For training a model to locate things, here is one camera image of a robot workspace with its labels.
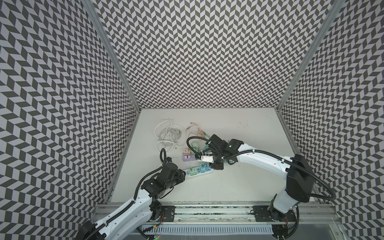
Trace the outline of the purple power strip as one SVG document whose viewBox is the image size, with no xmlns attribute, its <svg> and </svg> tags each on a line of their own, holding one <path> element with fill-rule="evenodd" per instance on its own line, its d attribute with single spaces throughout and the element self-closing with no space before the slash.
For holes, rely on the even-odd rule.
<svg viewBox="0 0 384 240">
<path fill-rule="evenodd" d="M 200 161 L 201 156 L 202 156 L 202 153 L 194 154 L 193 152 L 191 152 L 191 155 L 189 156 L 184 156 L 184 153 L 183 153 L 182 160 L 183 162 Z"/>
</svg>

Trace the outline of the light green charger plug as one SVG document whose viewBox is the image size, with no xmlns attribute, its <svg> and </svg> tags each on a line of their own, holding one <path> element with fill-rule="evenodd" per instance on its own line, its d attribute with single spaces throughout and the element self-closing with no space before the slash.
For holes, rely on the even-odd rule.
<svg viewBox="0 0 384 240">
<path fill-rule="evenodd" d="M 192 151 L 197 154 L 199 152 L 199 146 L 197 145 L 192 145 Z"/>
</svg>

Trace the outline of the white blue power strip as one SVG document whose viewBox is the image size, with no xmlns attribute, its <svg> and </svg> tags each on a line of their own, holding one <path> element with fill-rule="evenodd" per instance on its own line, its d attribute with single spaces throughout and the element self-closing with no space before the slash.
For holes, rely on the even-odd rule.
<svg viewBox="0 0 384 240">
<path fill-rule="evenodd" d="M 211 174 L 211 173 L 214 172 L 214 170 L 213 170 L 213 171 L 208 171 L 208 170 L 207 170 L 205 173 L 201 173 L 201 171 L 200 171 L 200 167 L 195 167 L 195 168 L 198 168 L 198 174 L 195 175 L 195 176 L 191 176 L 191 175 L 190 175 L 190 169 L 185 170 L 185 172 L 186 172 L 186 179 L 187 179 L 187 178 L 201 177 L 201 176 L 205 176 L 205 175 L 208 175 L 208 174 Z"/>
</svg>

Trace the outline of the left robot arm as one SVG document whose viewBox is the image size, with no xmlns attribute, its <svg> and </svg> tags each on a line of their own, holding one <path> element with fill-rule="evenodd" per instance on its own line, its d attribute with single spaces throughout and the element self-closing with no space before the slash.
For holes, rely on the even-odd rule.
<svg viewBox="0 0 384 240">
<path fill-rule="evenodd" d="M 123 240 L 134 230 L 147 236 L 140 226 L 148 221 L 161 219 L 162 204 L 159 199 L 165 192 L 173 190 L 185 181 L 186 172 L 179 169 L 167 156 L 165 149 L 160 151 L 162 165 L 146 174 L 138 183 L 134 196 L 106 217 L 95 223 L 87 221 L 79 227 L 76 240 Z"/>
</svg>

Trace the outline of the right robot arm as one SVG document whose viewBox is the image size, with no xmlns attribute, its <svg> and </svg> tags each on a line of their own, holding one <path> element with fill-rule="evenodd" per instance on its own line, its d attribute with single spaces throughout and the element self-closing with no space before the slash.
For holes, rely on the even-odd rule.
<svg viewBox="0 0 384 240">
<path fill-rule="evenodd" d="M 211 158 L 209 163 L 214 170 L 223 170 L 225 163 L 245 163 L 267 170 L 285 180 L 286 186 L 274 196 L 267 208 L 268 216 L 274 222 L 285 219 L 293 206 L 307 203 L 311 198 L 327 201 L 336 199 L 332 188 L 313 172 L 302 155 L 282 157 L 251 147 L 240 140 L 226 142 L 217 135 L 212 135 L 209 139 L 198 139 L 204 141 L 208 149 L 196 151 L 190 144 L 193 137 L 186 139 L 187 147 L 200 160 Z"/>
</svg>

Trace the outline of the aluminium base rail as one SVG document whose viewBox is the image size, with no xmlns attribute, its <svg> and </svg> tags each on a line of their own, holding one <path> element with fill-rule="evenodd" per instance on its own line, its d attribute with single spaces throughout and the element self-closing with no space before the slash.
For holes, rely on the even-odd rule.
<svg viewBox="0 0 384 240">
<path fill-rule="evenodd" d="M 268 206 L 268 202 L 229 202 L 229 203 L 171 203 L 175 206 L 174 224 L 255 224 L 251 213 L 253 206 Z M 330 204 L 317 202 L 298 205 L 300 222 L 303 224 L 338 224 L 340 220 Z"/>
</svg>

